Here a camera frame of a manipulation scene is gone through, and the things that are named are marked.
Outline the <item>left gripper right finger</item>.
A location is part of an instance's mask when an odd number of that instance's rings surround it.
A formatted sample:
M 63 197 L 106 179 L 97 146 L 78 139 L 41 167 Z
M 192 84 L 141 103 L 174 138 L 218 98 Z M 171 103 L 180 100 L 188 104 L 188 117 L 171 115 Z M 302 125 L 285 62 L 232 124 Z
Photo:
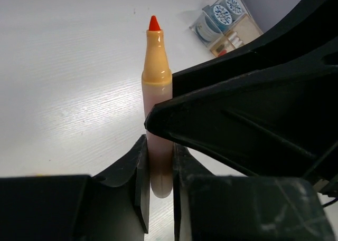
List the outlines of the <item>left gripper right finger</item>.
M 176 240 L 335 240 L 304 179 L 216 176 L 176 144 L 173 180 Z

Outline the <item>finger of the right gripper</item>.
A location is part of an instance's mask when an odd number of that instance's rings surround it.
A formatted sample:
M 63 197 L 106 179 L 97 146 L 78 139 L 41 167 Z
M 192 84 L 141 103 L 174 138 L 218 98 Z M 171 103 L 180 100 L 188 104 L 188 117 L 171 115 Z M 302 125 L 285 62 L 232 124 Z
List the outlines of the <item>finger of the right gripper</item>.
M 173 97 L 305 55 L 337 37 L 336 17 L 337 0 L 301 0 L 254 41 L 174 73 Z
M 248 175 L 337 174 L 337 67 L 251 72 L 156 106 L 148 131 Z

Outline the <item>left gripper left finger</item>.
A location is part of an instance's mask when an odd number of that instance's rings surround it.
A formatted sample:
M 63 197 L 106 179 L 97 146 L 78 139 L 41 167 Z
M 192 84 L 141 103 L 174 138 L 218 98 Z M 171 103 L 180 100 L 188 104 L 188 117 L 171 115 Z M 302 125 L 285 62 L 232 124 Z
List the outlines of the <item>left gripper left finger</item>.
M 1 240 L 143 240 L 149 229 L 146 137 L 95 176 L 1 179 Z

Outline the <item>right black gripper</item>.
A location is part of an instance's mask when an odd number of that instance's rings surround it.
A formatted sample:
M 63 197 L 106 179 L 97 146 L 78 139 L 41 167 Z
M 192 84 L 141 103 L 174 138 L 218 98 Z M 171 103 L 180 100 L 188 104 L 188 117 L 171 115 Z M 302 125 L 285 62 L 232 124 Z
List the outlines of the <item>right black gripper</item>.
M 314 190 L 337 198 L 337 143 L 333 143 L 302 175 Z

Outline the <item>red whiteboard marker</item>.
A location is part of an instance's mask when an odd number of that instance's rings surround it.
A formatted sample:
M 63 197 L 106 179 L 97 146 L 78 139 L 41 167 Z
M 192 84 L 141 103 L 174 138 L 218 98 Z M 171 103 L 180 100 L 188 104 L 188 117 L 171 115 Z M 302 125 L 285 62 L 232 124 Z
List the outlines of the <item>red whiteboard marker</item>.
M 222 50 L 219 54 L 218 57 L 223 56 L 227 53 L 227 50 Z

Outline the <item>blue patterned tape roll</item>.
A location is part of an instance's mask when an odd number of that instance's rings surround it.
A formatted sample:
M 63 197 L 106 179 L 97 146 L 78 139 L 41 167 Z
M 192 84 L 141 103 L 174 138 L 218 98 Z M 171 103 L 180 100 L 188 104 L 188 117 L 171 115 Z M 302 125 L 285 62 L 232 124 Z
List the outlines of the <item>blue patterned tape roll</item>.
M 225 33 L 233 23 L 230 12 L 220 4 L 207 6 L 204 12 L 206 25 L 217 34 Z

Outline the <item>orange highlighter pen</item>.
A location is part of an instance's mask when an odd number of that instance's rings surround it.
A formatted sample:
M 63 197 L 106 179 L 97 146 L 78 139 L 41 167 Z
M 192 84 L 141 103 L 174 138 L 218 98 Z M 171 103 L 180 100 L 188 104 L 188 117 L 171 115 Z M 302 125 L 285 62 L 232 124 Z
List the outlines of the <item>orange highlighter pen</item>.
M 164 32 L 155 15 L 151 16 L 146 31 L 146 54 L 142 72 L 144 115 L 148 116 L 154 105 L 173 96 L 172 72 L 165 45 Z M 173 142 L 146 132 L 151 188 L 158 198 L 166 198 L 172 191 Z

